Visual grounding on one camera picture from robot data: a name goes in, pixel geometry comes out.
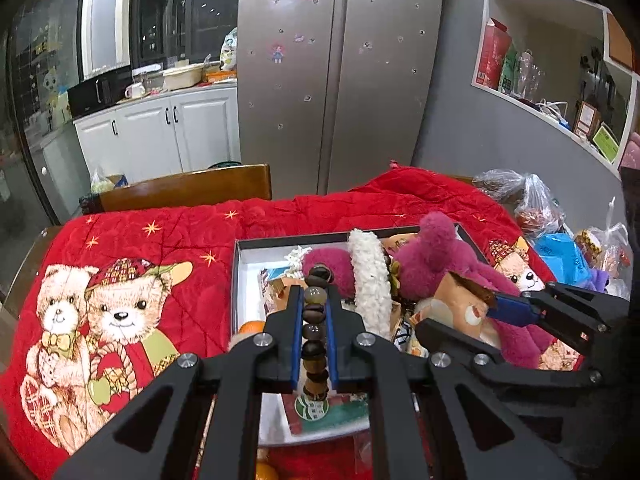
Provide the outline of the brown paper bear box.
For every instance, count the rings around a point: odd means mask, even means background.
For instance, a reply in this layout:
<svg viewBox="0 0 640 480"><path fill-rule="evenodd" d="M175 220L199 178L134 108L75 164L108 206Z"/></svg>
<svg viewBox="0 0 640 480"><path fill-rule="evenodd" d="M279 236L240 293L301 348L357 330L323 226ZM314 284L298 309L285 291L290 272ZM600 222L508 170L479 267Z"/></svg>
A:
<svg viewBox="0 0 640 480"><path fill-rule="evenodd" d="M472 338L498 348L495 327L487 321L488 305L447 273L434 296L427 299L426 316Z"/></svg>

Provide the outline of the magenta plush bear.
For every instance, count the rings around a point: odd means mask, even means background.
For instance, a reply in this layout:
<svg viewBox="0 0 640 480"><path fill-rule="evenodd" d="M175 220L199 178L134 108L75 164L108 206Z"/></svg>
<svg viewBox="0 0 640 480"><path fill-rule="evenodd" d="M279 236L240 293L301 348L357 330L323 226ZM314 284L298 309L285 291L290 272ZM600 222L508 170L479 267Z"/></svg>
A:
<svg viewBox="0 0 640 480"><path fill-rule="evenodd" d="M419 229L441 228L450 233L454 222L439 211L430 212L419 223ZM434 296L436 289L447 274L469 289L488 305L490 292L504 292L518 296L521 292L541 290L544 283L528 263L528 249L525 240L518 240L514 247L501 246L504 257L491 263L474 259L474 252L461 240L453 240L454 253L443 262L431 263L436 249L427 248L413 235L392 236L380 240L384 252L390 280L393 307L390 318L390 338L396 332L394 315L402 307L408 306L415 314L426 316L426 302ZM304 255L302 269L306 280L323 278L333 283L343 300L352 303L355 311L355 281L348 247L346 249L313 249ZM497 330L503 357L511 364L524 368L537 368L544 352L551 346L553 338L541 328L525 328L509 325L490 318L487 321Z"/></svg>

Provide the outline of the cream fluffy plush toy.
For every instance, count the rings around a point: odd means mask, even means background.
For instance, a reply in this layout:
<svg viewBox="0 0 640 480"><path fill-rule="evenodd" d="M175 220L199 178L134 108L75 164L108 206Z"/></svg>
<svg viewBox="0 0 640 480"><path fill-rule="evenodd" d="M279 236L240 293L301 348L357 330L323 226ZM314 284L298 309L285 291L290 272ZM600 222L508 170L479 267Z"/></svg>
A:
<svg viewBox="0 0 640 480"><path fill-rule="evenodd" d="M370 333L390 340L393 300L380 240L373 232L353 229L347 247L355 281L355 312Z"/></svg>

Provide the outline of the orange mandarin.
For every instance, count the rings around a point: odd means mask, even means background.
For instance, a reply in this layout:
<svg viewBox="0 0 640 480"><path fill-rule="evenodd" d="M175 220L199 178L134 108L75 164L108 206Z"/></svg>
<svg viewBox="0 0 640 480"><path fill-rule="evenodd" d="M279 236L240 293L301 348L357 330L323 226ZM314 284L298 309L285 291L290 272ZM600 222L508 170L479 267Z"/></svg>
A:
<svg viewBox="0 0 640 480"><path fill-rule="evenodd" d="M244 323L238 330L239 334L257 334L264 330L264 321L248 321Z"/></svg>
<svg viewBox="0 0 640 480"><path fill-rule="evenodd" d="M258 462L255 469L255 480L279 480L278 472L266 462Z"/></svg>

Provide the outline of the purple cloth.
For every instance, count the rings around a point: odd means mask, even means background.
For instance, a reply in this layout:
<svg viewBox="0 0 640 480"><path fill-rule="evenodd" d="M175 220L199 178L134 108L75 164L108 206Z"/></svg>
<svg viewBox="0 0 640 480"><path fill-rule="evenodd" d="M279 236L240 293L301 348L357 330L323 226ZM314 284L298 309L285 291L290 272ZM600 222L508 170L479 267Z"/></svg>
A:
<svg viewBox="0 0 640 480"><path fill-rule="evenodd" d="M619 278L611 278L610 274L606 271L590 269L585 288L593 290L594 292L606 292L609 295L618 296L621 284L623 284L623 282Z"/></svg>

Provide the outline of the blue plastic bag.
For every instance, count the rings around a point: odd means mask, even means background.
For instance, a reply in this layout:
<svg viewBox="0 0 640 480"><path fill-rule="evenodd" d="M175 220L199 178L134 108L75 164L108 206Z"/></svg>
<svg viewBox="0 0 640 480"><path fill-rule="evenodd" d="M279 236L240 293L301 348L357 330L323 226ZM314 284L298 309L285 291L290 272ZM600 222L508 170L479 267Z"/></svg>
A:
<svg viewBox="0 0 640 480"><path fill-rule="evenodd" d="M555 281L581 285L590 280L590 267L582 251L568 234L542 234L534 249L555 276Z"/></svg>

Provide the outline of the clear plastic bag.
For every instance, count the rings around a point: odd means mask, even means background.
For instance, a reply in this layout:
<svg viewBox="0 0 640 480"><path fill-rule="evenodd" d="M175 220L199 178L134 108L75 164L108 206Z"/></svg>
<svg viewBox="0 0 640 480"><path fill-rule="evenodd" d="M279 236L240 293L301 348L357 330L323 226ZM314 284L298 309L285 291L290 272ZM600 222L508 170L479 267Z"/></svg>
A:
<svg viewBox="0 0 640 480"><path fill-rule="evenodd" d="M631 253L626 224L614 220L615 202L616 197L608 202L603 228L583 229L575 235L574 242L591 269L608 274L608 287L622 290L630 286Z"/></svg>

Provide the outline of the black shallow tray box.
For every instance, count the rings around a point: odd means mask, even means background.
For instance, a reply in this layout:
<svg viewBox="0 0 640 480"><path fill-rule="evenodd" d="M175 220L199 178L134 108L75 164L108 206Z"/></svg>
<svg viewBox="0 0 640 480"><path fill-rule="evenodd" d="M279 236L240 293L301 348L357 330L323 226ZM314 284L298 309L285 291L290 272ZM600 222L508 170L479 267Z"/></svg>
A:
<svg viewBox="0 0 640 480"><path fill-rule="evenodd" d="M415 235L436 254L431 263L443 262L454 253L453 240L461 240L474 252L474 259L485 262L482 252L461 226L454 226L446 234L441 228L428 228L422 232L416 226L377 230L375 235ZM232 271L231 328L237 334L248 322L263 321L273 311L267 298L267 285L271 280L284 278L286 272L295 274L302 257L313 249L347 248L346 233L309 236L242 240L235 246ZM304 419L295 407L297 394L266 393L262 396L259 444L270 446L294 445L358 434L369 428L367 399L363 396L331 396L322 405L319 419Z"/></svg>

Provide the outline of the red bear print blanket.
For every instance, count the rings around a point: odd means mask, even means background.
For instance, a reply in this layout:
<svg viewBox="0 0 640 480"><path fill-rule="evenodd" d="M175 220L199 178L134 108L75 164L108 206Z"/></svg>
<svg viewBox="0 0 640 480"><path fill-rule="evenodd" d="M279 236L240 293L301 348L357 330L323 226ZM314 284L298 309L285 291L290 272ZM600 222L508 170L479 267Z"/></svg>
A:
<svg viewBox="0 0 640 480"><path fill-rule="evenodd" d="M486 194L436 172L397 166L348 192L298 196L292 200L227 200L218 205L156 208L93 214L63 226L40 264L27 295L12 354L1 374L1 407L9 417L9 442L36 479L51 479L70 456L27 421L18 387L26 374L27 350L40 339L36 292L49 264L97 266L118 258L154 264L189 261L193 272L178 285L160 318L160 331L177 350L216 356L231 334L232 259L237 240L417 226L426 214L441 211L459 222L483 255L522 234L503 206ZM539 327L490 321L503 355L511 364L539 367L552 363L556 338Z"/></svg>

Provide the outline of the wooden chair back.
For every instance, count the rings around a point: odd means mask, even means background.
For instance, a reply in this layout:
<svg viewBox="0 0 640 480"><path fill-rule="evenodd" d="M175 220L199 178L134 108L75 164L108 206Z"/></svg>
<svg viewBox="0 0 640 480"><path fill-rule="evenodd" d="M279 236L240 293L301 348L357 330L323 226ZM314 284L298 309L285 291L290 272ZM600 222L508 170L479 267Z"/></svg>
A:
<svg viewBox="0 0 640 480"><path fill-rule="evenodd" d="M221 162L205 170L182 172L81 197L81 212L143 210L216 205L228 200L272 199L270 167Z"/></svg>

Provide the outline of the red gift box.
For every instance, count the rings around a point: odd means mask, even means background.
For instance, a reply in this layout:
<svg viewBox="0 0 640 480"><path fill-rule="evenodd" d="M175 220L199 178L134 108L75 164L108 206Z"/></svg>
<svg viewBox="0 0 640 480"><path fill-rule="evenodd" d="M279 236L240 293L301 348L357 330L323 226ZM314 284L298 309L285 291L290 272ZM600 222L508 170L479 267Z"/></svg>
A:
<svg viewBox="0 0 640 480"><path fill-rule="evenodd" d="M512 38L505 24L490 18L484 29L480 62L478 62L475 82L481 86L498 89L503 61L512 44Z"/></svg>

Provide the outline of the white kitchen cabinet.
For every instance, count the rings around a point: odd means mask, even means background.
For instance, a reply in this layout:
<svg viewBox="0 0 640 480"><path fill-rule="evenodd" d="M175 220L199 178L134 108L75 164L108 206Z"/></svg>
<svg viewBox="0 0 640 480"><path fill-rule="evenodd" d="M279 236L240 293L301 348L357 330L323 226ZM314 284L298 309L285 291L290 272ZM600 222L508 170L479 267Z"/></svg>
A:
<svg viewBox="0 0 640 480"><path fill-rule="evenodd" d="M167 92L74 121L90 172L136 183L241 159L233 84Z"/></svg>

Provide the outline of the silver double door refrigerator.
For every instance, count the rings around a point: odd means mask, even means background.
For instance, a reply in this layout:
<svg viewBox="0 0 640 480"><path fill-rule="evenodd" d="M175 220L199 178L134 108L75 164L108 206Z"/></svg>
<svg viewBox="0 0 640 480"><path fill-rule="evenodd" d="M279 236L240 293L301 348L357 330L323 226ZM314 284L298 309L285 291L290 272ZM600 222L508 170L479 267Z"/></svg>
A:
<svg viewBox="0 0 640 480"><path fill-rule="evenodd" d="M279 198L345 191L412 161L442 0L239 0L243 162Z"/></svg>

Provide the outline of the white mug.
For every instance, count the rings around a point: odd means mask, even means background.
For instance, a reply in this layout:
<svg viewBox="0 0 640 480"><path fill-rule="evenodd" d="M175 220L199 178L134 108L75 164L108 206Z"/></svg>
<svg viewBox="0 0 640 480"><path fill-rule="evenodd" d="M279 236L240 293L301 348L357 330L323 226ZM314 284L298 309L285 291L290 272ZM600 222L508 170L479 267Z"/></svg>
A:
<svg viewBox="0 0 640 480"><path fill-rule="evenodd" d="M128 100L141 99L145 96L146 90L142 82L134 82L125 90L125 98Z"/></svg>

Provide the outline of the black microwave oven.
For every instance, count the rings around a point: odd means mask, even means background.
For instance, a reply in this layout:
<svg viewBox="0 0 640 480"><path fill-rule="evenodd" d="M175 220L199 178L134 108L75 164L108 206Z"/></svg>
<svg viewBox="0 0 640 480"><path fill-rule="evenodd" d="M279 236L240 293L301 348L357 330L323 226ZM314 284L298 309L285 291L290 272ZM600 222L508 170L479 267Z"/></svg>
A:
<svg viewBox="0 0 640 480"><path fill-rule="evenodd" d="M125 97L134 81L131 66L123 65L81 81L67 91L73 119L85 117L115 106Z"/></svg>

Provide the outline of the white wall shelf unit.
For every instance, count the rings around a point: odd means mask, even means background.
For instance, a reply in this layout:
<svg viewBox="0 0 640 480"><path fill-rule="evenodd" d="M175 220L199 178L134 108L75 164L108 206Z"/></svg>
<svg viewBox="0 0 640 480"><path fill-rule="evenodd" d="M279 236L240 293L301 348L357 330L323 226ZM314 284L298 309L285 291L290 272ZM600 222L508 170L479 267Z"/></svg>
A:
<svg viewBox="0 0 640 480"><path fill-rule="evenodd" d="M475 82L490 18L512 38L497 90ZM638 152L634 49L601 0L483 0L472 84L559 131L613 176Z"/></svg>

